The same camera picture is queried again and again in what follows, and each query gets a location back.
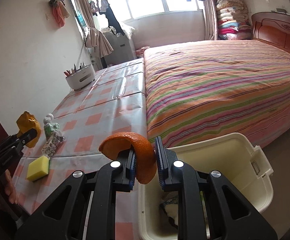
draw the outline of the stack of folded blankets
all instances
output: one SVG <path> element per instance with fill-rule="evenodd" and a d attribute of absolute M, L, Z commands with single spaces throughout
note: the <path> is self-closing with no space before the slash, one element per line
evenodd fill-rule
<path fill-rule="evenodd" d="M 218 35 L 222 40 L 252 38 L 247 7 L 242 0 L 218 0 L 216 12 Z"/>

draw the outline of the curtain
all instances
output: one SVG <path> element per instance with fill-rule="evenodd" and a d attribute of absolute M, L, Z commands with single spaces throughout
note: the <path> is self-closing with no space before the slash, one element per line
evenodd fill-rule
<path fill-rule="evenodd" d="M 217 17 L 214 0 L 205 0 L 204 3 L 204 19 L 205 19 L 205 40 L 217 40 Z"/>
<path fill-rule="evenodd" d="M 95 48 L 99 46 L 99 55 L 97 55 L 98 57 L 109 55 L 113 51 L 113 48 L 105 38 L 104 34 L 95 28 L 92 10 L 88 0 L 75 0 L 75 4 L 81 12 L 86 26 L 89 28 L 89 33 L 85 43 L 86 47 Z"/>

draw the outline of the brown floor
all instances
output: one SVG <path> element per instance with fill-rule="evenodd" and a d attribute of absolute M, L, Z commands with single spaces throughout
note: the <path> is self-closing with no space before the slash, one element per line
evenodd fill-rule
<path fill-rule="evenodd" d="M 263 149 L 272 168 L 272 203 L 262 215 L 276 230 L 278 239 L 290 227 L 290 129 Z"/>

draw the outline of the white storage box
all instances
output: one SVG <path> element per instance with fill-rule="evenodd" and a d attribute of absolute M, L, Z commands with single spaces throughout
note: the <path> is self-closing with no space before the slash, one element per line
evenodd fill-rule
<path fill-rule="evenodd" d="M 81 89 L 93 80 L 95 80 L 95 70 L 92 65 L 78 69 L 74 74 L 66 77 L 68 85 L 74 90 Z"/>
<path fill-rule="evenodd" d="M 170 148 L 177 158 L 195 170 L 223 173 L 259 211 L 272 201 L 269 176 L 273 173 L 264 152 L 253 147 L 240 133 L 231 133 L 211 140 Z M 143 240 L 176 240 L 177 230 L 159 208 L 163 191 L 158 175 L 147 185 L 139 185 L 138 222 Z"/>

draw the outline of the checkered tablecloth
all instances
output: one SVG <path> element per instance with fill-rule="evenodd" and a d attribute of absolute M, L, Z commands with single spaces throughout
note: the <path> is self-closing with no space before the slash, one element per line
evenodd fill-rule
<path fill-rule="evenodd" d="M 24 149 L 13 181 L 19 204 L 30 214 L 75 170 L 97 171 L 110 160 L 98 151 L 101 142 L 118 131 L 147 136 L 144 65 L 142 59 L 96 73 L 95 81 L 69 93 L 53 112 L 66 140 L 50 161 L 49 175 L 36 182 L 26 180 L 30 162 L 42 155 L 44 132 L 33 149 Z M 116 239 L 139 239 L 137 189 L 117 193 Z"/>

